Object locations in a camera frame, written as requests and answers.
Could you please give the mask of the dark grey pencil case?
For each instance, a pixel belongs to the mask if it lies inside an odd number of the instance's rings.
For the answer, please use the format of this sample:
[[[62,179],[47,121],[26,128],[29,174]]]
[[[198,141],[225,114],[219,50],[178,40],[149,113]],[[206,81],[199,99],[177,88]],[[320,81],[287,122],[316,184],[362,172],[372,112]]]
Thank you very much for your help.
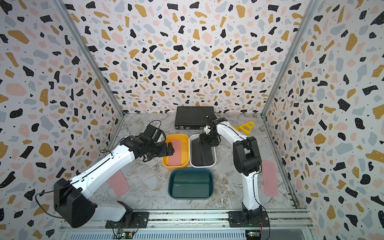
[[[212,148],[209,145],[201,145],[201,159],[203,166],[211,166],[215,162]]]
[[[202,153],[201,153],[201,145],[199,143],[199,138],[191,141],[191,163],[195,167],[202,167]]]

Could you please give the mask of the pink pencil case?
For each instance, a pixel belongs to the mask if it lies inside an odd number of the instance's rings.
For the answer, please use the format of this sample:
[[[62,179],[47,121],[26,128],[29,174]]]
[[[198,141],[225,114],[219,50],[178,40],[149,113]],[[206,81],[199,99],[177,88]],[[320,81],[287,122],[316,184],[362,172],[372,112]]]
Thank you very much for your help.
[[[174,153],[171,156],[169,156],[168,166],[169,167],[180,166],[182,143],[180,140],[172,140],[171,143],[173,145]]]
[[[279,190],[276,165],[272,161],[263,161],[262,167],[264,193],[269,197],[277,197]]]
[[[113,174],[108,179],[108,183],[117,197],[121,197],[130,189],[129,184],[121,171],[117,171]]]

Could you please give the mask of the green pencil case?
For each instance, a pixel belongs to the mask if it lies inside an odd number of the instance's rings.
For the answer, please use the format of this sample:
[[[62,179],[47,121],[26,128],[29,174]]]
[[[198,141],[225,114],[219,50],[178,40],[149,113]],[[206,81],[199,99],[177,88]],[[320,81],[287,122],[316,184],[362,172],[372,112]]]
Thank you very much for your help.
[[[210,182],[209,173],[200,172],[180,172],[174,176],[175,184],[208,184]]]
[[[174,198],[202,199],[210,196],[209,184],[174,184],[171,196]]]

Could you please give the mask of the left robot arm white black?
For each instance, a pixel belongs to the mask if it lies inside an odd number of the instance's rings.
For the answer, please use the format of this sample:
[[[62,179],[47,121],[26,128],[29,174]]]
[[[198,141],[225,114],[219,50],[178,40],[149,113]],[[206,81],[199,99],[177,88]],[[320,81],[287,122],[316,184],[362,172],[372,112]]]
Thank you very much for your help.
[[[156,142],[144,135],[128,136],[94,166],[70,180],[61,178],[54,184],[54,210],[57,219],[79,228],[90,221],[106,221],[113,228],[129,227],[133,210],[127,204],[93,202],[95,191],[121,168],[142,158],[169,157],[175,150],[172,143]]]

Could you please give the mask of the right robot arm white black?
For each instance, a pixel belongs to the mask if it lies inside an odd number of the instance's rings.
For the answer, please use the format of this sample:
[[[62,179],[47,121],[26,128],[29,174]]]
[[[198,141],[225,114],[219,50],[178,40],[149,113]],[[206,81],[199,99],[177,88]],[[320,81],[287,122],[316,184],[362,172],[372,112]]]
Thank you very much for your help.
[[[263,207],[258,193],[258,176],[262,172],[262,160],[255,137],[247,137],[237,131],[226,118],[215,113],[206,115],[206,125],[199,135],[201,145],[216,147],[221,138],[233,145],[233,162],[243,184],[242,222],[251,225],[260,218]]]

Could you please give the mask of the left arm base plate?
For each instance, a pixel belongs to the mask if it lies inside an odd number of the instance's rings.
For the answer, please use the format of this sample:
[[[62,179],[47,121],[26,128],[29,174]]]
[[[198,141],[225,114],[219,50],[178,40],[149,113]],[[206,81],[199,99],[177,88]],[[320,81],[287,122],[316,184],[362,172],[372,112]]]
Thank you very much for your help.
[[[118,222],[107,221],[106,229],[145,229],[148,224],[149,212],[127,212]]]

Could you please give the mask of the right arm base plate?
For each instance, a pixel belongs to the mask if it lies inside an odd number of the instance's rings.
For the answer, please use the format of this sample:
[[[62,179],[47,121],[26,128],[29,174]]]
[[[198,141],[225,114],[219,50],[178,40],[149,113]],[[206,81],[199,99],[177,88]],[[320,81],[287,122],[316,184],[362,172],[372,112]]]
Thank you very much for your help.
[[[231,228],[268,228],[269,217],[266,211],[242,211],[228,212],[228,221]]]

